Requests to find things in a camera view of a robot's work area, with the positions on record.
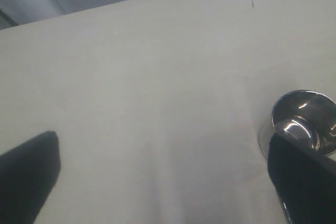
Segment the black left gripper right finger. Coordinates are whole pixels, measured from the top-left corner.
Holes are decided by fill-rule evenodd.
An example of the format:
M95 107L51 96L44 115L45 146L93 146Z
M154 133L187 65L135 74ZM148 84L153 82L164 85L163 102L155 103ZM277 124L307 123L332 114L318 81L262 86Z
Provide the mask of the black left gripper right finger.
M278 134L268 174L294 223L335 223L335 161Z

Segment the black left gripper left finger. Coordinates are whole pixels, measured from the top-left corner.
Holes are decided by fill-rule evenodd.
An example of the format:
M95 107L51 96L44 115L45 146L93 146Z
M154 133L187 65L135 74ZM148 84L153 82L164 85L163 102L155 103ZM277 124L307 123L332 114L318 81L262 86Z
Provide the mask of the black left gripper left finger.
M34 223L61 170L59 139L43 132L1 155L1 223Z

